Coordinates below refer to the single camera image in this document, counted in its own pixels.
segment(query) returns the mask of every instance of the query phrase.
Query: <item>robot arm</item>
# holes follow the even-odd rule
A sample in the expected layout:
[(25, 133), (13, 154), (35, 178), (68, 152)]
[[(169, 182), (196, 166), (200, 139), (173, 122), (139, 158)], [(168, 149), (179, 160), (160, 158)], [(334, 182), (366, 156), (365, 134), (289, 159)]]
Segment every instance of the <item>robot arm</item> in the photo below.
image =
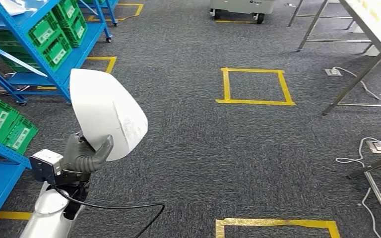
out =
[(113, 149), (113, 137), (107, 136), (102, 146), (95, 151), (81, 134), (79, 132), (70, 135), (63, 153), (62, 167), (81, 173), (96, 172)]

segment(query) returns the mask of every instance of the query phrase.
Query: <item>yellow tape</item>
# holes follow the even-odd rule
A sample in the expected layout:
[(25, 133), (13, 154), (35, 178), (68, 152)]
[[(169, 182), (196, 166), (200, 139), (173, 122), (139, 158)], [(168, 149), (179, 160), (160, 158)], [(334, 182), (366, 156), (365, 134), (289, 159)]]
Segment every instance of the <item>yellow tape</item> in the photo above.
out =
[(260, 68), (226, 68), (229, 72), (246, 72), (246, 73), (284, 73), (283, 70), (277, 69), (260, 69)]
[(215, 20), (215, 22), (218, 22), (218, 23), (251, 23), (251, 24), (255, 24), (255, 22), (253, 22), (253, 21), (229, 21), (229, 20)]
[[(141, 14), (142, 9), (144, 8), (144, 4), (142, 3), (118, 3), (116, 6), (138, 6), (134, 15), (116, 19), (117, 21), (123, 21), (131, 17), (139, 16)], [(97, 19), (94, 15), (91, 15), (88, 17), (87, 21), (100, 21), (100, 19)]]
[(224, 100), (230, 100), (230, 79), (227, 68), (222, 68), (223, 71), (223, 84), (224, 84)]
[[(87, 60), (108, 60), (109, 63), (106, 67), (106, 73), (112, 73), (113, 67), (115, 66), (115, 62), (117, 60), (117, 56), (109, 56), (109, 57), (87, 57)], [(37, 86), (38, 90), (47, 90), (47, 89), (56, 89), (56, 87), (47, 87), (47, 86)]]
[(29, 220), (31, 212), (3, 212), (0, 211), (0, 219)]
[[(236, 103), (236, 104), (258, 104), (258, 105), (276, 105), (276, 106), (295, 106), (290, 96), (290, 91), (288, 90), (287, 83), (284, 79), (284, 71), (276, 69), (255, 69), (255, 68), (221, 68), (223, 71), (223, 87), (224, 87), (224, 99), (215, 100), (218, 103)], [(240, 100), (231, 99), (230, 93), (230, 78), (229, 72), (248, 72), (248, 73), (276, 73), (278, 74), (278, 80), (282, 92), (284, 94), (285, 101), (265, 101), (265, 100)]]
[(225, 218), (224, 220), (215, 220), (215, 238), (226, 238), (224, 226), (270, 227), (283, 225), (296, 225), (309, 228), (327, 228), (331, 238), (340, 238), (338, 227), (335, 221), (241, 218)]
[(291, 99), (290, 92), (288, 91), (287, 83), (285, 82), (283, 73), (278, 73), (278, 80), (280, 81), (281, 89), (284, 94), (285, 101), (289, 104), (295, 105)]
[(235, 104), (259, 104), (259, 105), (274, 105), (274, 106), (295, 106), (295, 103), (282, 101), (261, 101), (261, 100), (241, 100), (241, 99), (216, 99), (218, 103), (235, 103)]

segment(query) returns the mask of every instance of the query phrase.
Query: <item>electrical cord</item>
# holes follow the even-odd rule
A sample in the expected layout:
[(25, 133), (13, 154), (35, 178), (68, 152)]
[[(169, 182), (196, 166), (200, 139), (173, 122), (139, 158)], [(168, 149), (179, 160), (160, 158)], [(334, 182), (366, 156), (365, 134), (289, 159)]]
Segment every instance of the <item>electrical cord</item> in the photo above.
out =
[[(355, 73), (350, 72), (350, 71), (348, 71), (348, 70), (346, 70), (346, 69), (344, 69), (344, 68), (341, 68), (341, 67), (334, 67), (334, 68), (332, 68), (332, 69), (340, 69), (340, 70), (342, 70), (342, 71), (345, 71), (345, 72), (351, 74), (351, 75), (354, 76), (354, 77), (357, 77), (357, 75), (356, 75)], [(363, 81), (360, 81), (360, 82), (362, 83), (363, 88), (364, 88), (364, 90), (365, 90), (366, 92), (368, 92), (368, 93), (369, 93), (370, 95), (372, 95), (374, 98), (376, 98), (376, 99), (378, 99), (378, 100), (381, 100), (380, 97), (378, 97), (376, 94), (374, 94), (372, 91), (370, 91), (370, 90), (367, 88), (366, 84), (365, 84)]]
[(154, 206), (161, 206), (160, 211), (154, 216), (154, 218), (134, 237), (138, 238), (144, 233), (153, 223), (157, 218), (163, 213), (164, 208), (166, 207), (163, 203), (154, 203), (154, 204), (146, 204), (146, 205), (139, 205), (139, 206), (125, 206), (125, 207), (112, 207), (112, 206), (101, 206), (101, 205), (95, 205), (91, 203), (86, 203), (86, 202), (81, 202), (76, 200), (75, 198), (70, 197), (69, 195), (66, 195), (60, 188), (57, 186), (52, 185), (52, 188), (56, 190), (62, 197), (68, 199), (69, 201), (84, 205), (84, 206), (89, 206), (89, 207), (95, 207), (95, 208), (102, 208), (102, 209), (113, 209), (113, 210), (125, 210), (125, 209), (135, 209), (135, 208), (144, 208), (144, 207), (154, 207)]
[[(362, 148), (363, 148), (363, 143), (366, 139), (371, 139), (371, 140), (374, 140), (374, 141), (379, 141), (379, 140), (376, 140), (372, 137), (365, 137), (363, 138), (361, 141), (360, 141), (360, 146), (359, 146), (359, 155), (360, 155), (360, 158), (358, 159), (351, 159), (351, 158), (342, 158), (342, 157), (339, 157), (339, 158), (336, 158), (335, 161), (338, 162), (338, 163), (342, 163), (342, 164), (348, 164), (348, 163), (352, 163), (352, 162), (357, 162), (359, 164), (362, 165), (362, 167), (364, 168), (365, 165), (363, 162), (361, 162), (361, 160), (364, 159), (363, 157), (363, 153), (362, 153)], [(372, 190), (371, 187), (369, 187), (369, 189), (367, 190), (367, 193), (366, 195), (364, 196), (364, 198), (362, 199), (362, 202), (361, 204), (367, 209), (367, 211), (369, 212), (371, 218), (372, 218), (372, 226), (373, 226), (373, 231), (375, 232), (376, 236), (378, 238), (381, 238), (381, 236), (379, 235), (379, 233), (376, 231), (376, 220), (375, 220), (375, 216), (373, 215), (372, 211), (370, 210), (370, 208), (368, 206), (366, 206), (365, 204), (365, 201), (367, 199), (367, 197), (369, 196), (369, 193), (370, 193), (370, 190)]]

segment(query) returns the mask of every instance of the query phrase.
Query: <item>white table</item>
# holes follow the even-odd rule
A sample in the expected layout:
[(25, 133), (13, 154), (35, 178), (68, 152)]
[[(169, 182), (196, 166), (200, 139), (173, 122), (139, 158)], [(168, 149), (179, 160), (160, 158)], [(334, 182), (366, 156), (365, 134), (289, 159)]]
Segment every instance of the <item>white table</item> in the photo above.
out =
[[(341, 101), (345, 96), (351, 92), (351, 90), (358, 84), (360, 81), (375, 68), (381, 62), (381, 0), (340, 0), (341, 4), (347, 10), (347, 12), (353, 17), (357, 24), (363, 29), (366, 36), (370, 39), (368, 40), (331, 40), (331, 39), (310, 39), (309, 36), (315, 28), (320, 15), (328, 4), (329, 0), (324, 0), (319, 11), (317, 12), (313, 22), (311, 23), (303, 41), (301, 42), (298, 52), (303, 48), (306, 42), (371, 42), (368, 46), (370, 48), (372, 45), (378, 49), (379, 54), (374, 57), (372, 62), (365, 68), (353, 81), (350, 82), (348, 87), (346, 87), (335, 99), (335, 101), (327, 107), (322, 115), (327, 115), (333, 108), (336, 106), (362, 106), (362, 107), (381, 107), (381, 104), (361, 104), (361, 103), (342, 103)], [(352, 173), (349, 175), (350, 178), (358, 176), (360, 173), (364, 173), (373, 192), (378, 198), (379, 203), (381, 204), (381, 193), (376, 185), (375, 181), (370, 174), (370, 171), (376, 168), (381, 168), (381, 161), (376, 165), (367, 166), (364, 170), (359, 172)]]

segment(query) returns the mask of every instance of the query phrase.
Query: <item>white robot body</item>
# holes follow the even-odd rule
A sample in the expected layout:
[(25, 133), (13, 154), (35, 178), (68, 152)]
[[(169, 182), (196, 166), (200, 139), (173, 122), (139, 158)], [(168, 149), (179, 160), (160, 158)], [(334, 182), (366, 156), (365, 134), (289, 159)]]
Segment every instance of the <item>white robot body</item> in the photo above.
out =
[(81, 132), (71, 135), (63, 156), (43, 149), (29, 157), (35, 179), (44, 184), (21, 238), (69, 237), (84, 209), (91, 173), (104, 161), (128, 155), (148, 131), (145, 113), (110, 74), (74, 68), (69, 87)]
[(47, 190), (49, 186), (47, 182), (43, 183), (39, 198), (34, 205), (34, 212), (20, 238), (69, 237), (70, 230), (75, 225), (78, 215), (84, 210), (84, 206), (81, 205), (73, 220), (67, 219), (64, 210), (69, 201), (56, 190)]

